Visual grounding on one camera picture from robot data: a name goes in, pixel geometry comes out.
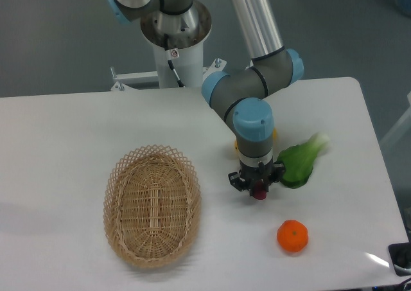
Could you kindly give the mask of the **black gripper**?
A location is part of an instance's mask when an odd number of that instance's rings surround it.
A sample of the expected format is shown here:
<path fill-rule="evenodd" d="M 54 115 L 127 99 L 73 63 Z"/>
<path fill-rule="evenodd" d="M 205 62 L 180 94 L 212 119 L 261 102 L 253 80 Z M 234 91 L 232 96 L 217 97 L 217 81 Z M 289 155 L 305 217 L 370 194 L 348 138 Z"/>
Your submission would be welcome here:
<path fill-rule="evenodd" d="M 260 167 L 251 167 L 240 162 L 240 172 L 228 174 L 229 183 L 238 191 L 248 191 L 251 197 L 254 196 L 254 186 L 256 181 L 263 182 L 263 189 L 269 192 L 269 186 L 272 183 L 279 182 L 286 171 L 284 162 L 270 161 Z"/>

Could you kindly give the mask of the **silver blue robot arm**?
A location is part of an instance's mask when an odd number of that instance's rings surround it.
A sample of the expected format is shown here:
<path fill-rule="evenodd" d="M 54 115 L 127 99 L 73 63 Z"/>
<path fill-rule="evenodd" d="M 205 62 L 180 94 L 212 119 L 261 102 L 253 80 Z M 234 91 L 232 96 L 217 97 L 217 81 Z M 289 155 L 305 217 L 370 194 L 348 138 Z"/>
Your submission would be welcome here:
<path fill-rule="evenodd" d="M 273 157 L 274 117 L 265 98 L 300 80 L 299 54 L 285 48 L 268 0 L 231 0 L 251 65 L 230 75 L 222 65 L 203 68 L 211 15 L 197 0 L 107 0 L 118 21 L 139 21 L 151 44 L 160 87 L 198 87 L 235 134 L 240 169 L 229 174 L 239 191 L 263 200 L 286 171 Z"/>

